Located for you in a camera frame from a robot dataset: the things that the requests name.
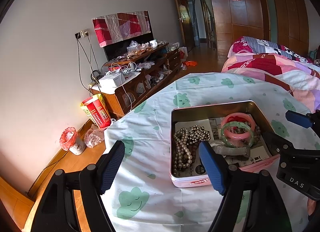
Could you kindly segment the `green jade bangle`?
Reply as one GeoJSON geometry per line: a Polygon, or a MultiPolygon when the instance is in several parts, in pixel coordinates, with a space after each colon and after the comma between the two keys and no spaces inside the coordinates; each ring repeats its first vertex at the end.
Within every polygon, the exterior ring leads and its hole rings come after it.
{"type": "Polygon", "coordinates": [[[246,140],[249,139],[248,146],[251,147],[254,143],[254,133],[249,125],[246,125],[245,123],[239,122],[239,121],[231,121],[228,122],[221,127],[221,138],[222,141],[228,146],[228,147],[236,147],[235,144],[232,144],[228,138],[234,139],[234,140],[246,140]],[[242,133],[234,133],[231,132],[233,128],[236,128],[237,130],[243,130],[242,133]]]}

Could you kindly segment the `silver wrist watch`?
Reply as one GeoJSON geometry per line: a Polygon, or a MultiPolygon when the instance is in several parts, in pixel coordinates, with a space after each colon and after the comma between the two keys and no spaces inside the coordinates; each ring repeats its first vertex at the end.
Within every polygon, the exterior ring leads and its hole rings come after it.
{"type": "Polygon", "coordinates": [[[248,159],[250,157],[250,147],[228,147],[223,141],[221,140],[214,140],[210,143],[210,146],[214,150],[214,152],[218,155],[223,156],[242,156],[248,159]]]}

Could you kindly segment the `pink bangle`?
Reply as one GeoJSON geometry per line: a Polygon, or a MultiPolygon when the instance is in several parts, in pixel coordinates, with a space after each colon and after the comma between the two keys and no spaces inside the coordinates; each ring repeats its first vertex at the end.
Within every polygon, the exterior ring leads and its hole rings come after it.
{"type": "Polygon", "coordinates": [[[245,113],[232,113],[223,118],[221,131],[227,138],[245,140],[253,136],[255,122],[245,113]]]}

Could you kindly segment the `pink patchwork quilt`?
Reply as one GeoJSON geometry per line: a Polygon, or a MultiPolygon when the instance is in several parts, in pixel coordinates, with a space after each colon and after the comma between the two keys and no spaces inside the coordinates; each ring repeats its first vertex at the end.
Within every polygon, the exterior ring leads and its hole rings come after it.
{"type": "Polygon", "coordinates": [[[243,75],[280,86],[311,112],[319,110],[319,66],[267,40],[241,36],[230,47],[223,73],[243,75]]]}

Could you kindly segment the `pink rectangular tin box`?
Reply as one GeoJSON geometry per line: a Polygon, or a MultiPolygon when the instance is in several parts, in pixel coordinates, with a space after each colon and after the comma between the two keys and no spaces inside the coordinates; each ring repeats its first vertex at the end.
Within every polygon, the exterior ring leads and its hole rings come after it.
{"type": "Polygon", "coordinates": [[[265,141],[272,132],[258,105],[238,101],[171,112],[170,178],[174,186],[189,188],[210,183],[199,156],[200,142],[208,142],[229,165],[258,172],[279,158],[265,141]]]}

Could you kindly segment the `printed paper sheet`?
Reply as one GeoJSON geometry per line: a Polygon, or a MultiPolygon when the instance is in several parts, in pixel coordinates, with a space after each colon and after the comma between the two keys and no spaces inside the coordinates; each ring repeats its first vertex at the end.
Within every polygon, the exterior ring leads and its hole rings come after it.
{"type": "MultiPolygon", "coordinates": [[[[173,179],[187,179],[207,174],[199,156],[200,142],[210,144],[214,140],[222,141],[220,133],[222,120],[223,118],[210,118],[175,123],[172,133],[170,171],[173,179]]],[[[236,147],[248,146],[249,142],[249,139],[234,140],[228,138],[228,140],[236,147]]],[[[271,153],[267,150],[258,125],[255,126],[254,143],[250,147],[250,157],[248,159],[242,156],[223,156],[229,165],[234,164],[240,168],[251,168],[254,164],[270,157],[271,153]]]]}

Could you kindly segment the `small red-lined trash bin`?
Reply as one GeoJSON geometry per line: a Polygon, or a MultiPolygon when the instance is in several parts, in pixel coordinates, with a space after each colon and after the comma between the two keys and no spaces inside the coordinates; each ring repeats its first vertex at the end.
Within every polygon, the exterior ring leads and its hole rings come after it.
{"type": "Polygon", "coordinates": [[[68,127],[62,132],[59,145],[64,151],[71,151],[76,156],[85,150],[85,144],[74,127],[68,127]]]}

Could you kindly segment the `white green cloud bedsheet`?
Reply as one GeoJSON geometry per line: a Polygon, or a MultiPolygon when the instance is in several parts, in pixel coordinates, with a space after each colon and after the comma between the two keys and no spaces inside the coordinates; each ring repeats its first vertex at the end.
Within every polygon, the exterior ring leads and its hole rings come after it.
{"type": "Polygon", "coordinates": [[[221,203],[212,186],[177,188],[169,176],[170,120],[175,108],[252,100],[298,149],[319,149],[311,129],[288,122],[309,109],[285,89],[237,74],[190,74],[159,91],[105,131],[106,148],[121,140],[125,157],[103,204],[116,231],[207,231],[221,203]]]}

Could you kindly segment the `clear plastic bag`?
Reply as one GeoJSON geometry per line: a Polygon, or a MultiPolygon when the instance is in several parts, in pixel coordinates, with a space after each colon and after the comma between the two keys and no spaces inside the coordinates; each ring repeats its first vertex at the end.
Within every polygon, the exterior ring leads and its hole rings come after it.
{"type": "Polygon", "coordinates": [[[93,148],[105,140],[104,130],[98,128],[96,125],[92,125],[90,129],[85,133],[84,143],[88,148],[93,148]]]}

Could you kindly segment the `wooden tv cabinet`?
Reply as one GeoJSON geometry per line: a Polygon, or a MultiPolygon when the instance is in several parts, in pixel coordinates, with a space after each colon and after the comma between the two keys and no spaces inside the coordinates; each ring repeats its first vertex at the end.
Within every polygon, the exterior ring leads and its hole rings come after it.
{"type": "Polygon", "coordinates": [[[125,82],[117,88],[93,85],[93,94],[101,93],[107,110],[114,118],[121,118],[141,102],[164,88],[178,73],[181,66],[178,47],[161,44],[129,61],[108,63],[112,73],[122,73],[125,82]]]}

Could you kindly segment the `white mug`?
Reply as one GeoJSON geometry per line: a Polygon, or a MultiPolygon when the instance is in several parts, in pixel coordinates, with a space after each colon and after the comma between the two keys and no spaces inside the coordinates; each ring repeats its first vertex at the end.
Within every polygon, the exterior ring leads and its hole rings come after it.
{"type": "Polygon", "coordinates": [[[152,48],[157,48],[157,47],[158,47],[158,42],[157,42],[157,40],[152,40],[152,41],[150,41],[149,43],[150,43],[150,46],[151,46],[152,48]]]}

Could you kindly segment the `black television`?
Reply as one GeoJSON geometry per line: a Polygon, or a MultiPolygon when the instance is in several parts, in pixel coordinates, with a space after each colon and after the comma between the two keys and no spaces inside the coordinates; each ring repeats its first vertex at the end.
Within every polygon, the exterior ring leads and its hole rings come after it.
{"type": "Polygon", "coordinates": [[[103,51],[107,57],[108,61],[115,59],[116,57],[125,54],[127,52],[127,47],[132,41],[136,41],[138,44],[146,43],[154,39],[151,22],[150,22],[151,32],[142,36],[134,37],[125,41],[117,42],[111,45],[103,47],[103,51]]]}

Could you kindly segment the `wooden door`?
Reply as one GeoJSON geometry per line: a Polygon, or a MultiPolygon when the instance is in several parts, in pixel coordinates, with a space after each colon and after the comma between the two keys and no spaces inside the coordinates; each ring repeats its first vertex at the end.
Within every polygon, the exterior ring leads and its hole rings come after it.
{"type": "Polygon", "coordinates": [[[190,52],[195,47],[195,41],[188,0],[175,0],[175,3],[183,45],[187,48],[187,51],[190,52]]]}

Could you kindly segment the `red patchwork cloth cover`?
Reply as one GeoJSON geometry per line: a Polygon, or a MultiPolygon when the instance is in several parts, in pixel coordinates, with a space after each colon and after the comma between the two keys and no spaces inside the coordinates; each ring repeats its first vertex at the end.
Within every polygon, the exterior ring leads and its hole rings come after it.
{"type": "Polygon", "coordinates": [[[93,18],[92,23],[101,48],[151,32],[146,10],[100,16],[93,18]]]}

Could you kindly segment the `wall power socket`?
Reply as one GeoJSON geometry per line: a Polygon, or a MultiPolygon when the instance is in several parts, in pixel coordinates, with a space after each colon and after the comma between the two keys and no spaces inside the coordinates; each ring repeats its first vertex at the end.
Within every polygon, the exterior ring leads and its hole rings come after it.
{"type": "Polygon", "coordinates": [[[77,32],[75,34],[75,37],[77,40],[81,39],[81,38],[84,38],[84,37],[88,37],[89,36],[89,30],[88,29],[85,29],[85,30],[81,30],[79,32],[77,32]]]}

